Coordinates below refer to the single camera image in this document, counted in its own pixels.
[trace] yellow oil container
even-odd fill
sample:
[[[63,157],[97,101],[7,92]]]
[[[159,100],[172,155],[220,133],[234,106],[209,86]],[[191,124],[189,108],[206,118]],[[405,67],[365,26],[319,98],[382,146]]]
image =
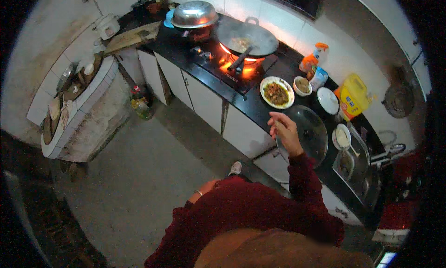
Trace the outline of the yellow oil container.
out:
[[[349,121],[368,109],[376,95],[371,96],[361,78],[350,74],[335,91],[344,119]]]

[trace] red sweater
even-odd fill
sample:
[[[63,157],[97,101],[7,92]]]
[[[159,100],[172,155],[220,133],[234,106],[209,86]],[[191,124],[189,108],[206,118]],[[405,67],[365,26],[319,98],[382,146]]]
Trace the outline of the red sweater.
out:
[[[216,235],[236,228],[280,228],[339,246],[344,238],[343,222],[328,213],[322,185],[309,159],[303,154],[289,161],[289,190],[294,199],[238,176],[222,180],[195,204],[186,202],[173,210],[172,223],[144,266],[193,267]]]

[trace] woman's hand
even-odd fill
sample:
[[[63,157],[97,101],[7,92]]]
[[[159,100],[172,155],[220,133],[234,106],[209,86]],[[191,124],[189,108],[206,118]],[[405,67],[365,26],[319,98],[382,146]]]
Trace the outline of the woman's hand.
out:
[[[268,125],[271,126],[269,134],[272,139],[276,139],[276,135],[280,136],[283,146],[288,151],[289,156],[298,156],[304,153],[299,141],[296,123],[287,115],[279,112],[270,112],[271,119]]]
[[[215,184],[216,184],[218,181],[220,181],[220,180],[215,179],[215,180],[209,181],[209,182],[207,182],[207,183],[204,183],[204,184],[200,187],[199,191],[200,191],[202,194],[205,194],[205,193],[211,191],[211,190],[215,187]],[[189,198],[188,201],[189,201],[190,203],[194,204],[194,203],[197,202],[197,200],[198,200],[200,197],[201,197],[201,195],[200,195],[199,193],[194,193],[194,194]]]

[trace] sneaker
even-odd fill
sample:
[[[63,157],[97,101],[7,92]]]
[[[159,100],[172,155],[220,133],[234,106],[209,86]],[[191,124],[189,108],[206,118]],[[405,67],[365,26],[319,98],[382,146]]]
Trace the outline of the sneaker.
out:
[[[231,166],[231,171],[229,172],[228,176],[230,176],[231,174],[239,175],[240,172],[242,172],[242,163],[239,162],[239,161],[236,161],[236,162]]]

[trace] wok handle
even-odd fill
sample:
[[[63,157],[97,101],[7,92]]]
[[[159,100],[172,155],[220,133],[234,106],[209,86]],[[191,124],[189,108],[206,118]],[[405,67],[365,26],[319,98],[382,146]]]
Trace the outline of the wok handle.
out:
[[[255,17],[253,17],[253,16],[248,16],[248,17],[245,19],[245,23],[248,23],[249,20],[254,20],[254,22],[256,23],[256,25],[257,25],[257,26],[259,25],[259,19],[257,19],[257,18],[255,18]]]
[[[240,57],[234,63],[232,63],[232,65],[230,67],[228,67],[227,70],[232,71],[233,69],[238,67],[241,64],[241,62],[243,62],[245,60],[245,58],[248,57],[248,54],[251,52],[251,50],[253,48],[254,47],[252,45],[250,45],[248,48],[246,48],[246,51],[243,52],[243,54],[240,55]]]

